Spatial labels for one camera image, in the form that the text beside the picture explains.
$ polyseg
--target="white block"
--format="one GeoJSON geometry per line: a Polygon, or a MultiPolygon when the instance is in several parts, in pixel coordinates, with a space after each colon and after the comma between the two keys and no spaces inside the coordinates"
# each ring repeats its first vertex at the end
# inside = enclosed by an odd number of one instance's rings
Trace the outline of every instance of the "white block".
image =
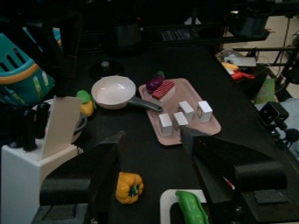
{"type": "Polygon", "coordinates": [[[168,137],[173,134],[173,123],[168,114],[158,115],[161,124],[161,137],[168,137]]]}
{"type": "Polygon", "coordinates": [[[189,122],[192,120],[192,115],[193,115],[193,108],[190,104],[186,101],[180,101],[178,110],[182,112],[185,119],[189,122]]]}
{"type": "Polygon", "coordinates": [[[205,123],[209,121],[212,115],[210,105],[205,101],[198,101],[197,107],[197,116],[200,118],[200,122],[205,123]]]}
{"type": "Polygon", "coordinates": [[[188,121],[185,119],[185,116],[182,112],[173,113],[173,126],[176,129],[178,129],[181,126],[186,126],[188,121]]]}
{"type": "Polygon", "coordinates": [[[150,102],[157,104],[160,107],[170,100],[174,94],[174,87],[168,91],[164,97],[160,100],[156,100],[153,97],[150,98],[150,102]]]}

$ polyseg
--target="yellow bell pepper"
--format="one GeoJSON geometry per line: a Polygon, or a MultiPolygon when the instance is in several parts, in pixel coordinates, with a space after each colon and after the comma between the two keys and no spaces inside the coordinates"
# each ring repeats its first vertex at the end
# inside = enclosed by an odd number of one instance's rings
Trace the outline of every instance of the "yellow bell pepper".
{"type": "Polygon", "coordinates": [[[90,116],[93,113],[93,102],[89,100],[86,103],[80,104],[80,113],[85,116],[90,116]]]}
{"type": "Polygon", "coordinates": [[[116,183],[116,199],[121,204],[132,204],[142,193],[144,183],[141,177],[129,172],[120,172],[116,183]]]}

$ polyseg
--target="purple eggplant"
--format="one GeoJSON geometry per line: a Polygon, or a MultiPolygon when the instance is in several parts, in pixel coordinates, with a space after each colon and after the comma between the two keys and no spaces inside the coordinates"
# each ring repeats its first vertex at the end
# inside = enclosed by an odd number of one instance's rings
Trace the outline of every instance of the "purple eggplant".
{"type": "Polygon", "coordinates": [[[157,71],[156,76],[145,83],[145,90],[150,94],[164,82],[164,72],[157,71]]]}

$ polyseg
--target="yellow object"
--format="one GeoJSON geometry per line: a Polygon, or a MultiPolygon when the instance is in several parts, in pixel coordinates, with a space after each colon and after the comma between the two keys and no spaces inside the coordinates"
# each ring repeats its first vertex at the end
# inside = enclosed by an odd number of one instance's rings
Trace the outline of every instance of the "yellow object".
{"type": "Polygon", "coordinates": [[[141,177],[129,172],[120,172],[116,183],[116,199],[121,204],[132,204],[142,193],[144,183],[141,177]]]}
{"type": "Polygon", "coordinates": [[[238,67],[233,64],[229,64],[228,62],[220,62],[220,64],[229,70],[236,71],[238,70],[238,67]]]}
{"type": "Polygon", "coordinates": [[[85,116],[90,116],[93,114],[93,101],[88,101],[86,103],[80,104],[80,113],[85,116]]]}

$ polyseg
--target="knife handle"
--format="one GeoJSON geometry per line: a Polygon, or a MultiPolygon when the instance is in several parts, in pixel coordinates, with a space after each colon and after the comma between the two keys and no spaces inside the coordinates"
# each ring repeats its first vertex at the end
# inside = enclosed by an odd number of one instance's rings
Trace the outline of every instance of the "knife handle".
{"type": "Polygon", "coordinates": [[[27,108],[22,112],[22,149],[23,151],[33,151],[37,148],[34,142],[34,110],[27,108]]]}
{"type": "Polygon", "coordinates": [[[11,108],[10,110],[11,134],[10,142],[6,145],[14,149],[22,147],[22,113],[22,108],[11,108]]]}
{"type": "Polygon", "coordinates": [[[46,102],[41,102],[35,107],[34,137],[37,139],[43,138],[43,135],[45,135],[49,108],[50,108],[50,104],[46,102]]]}

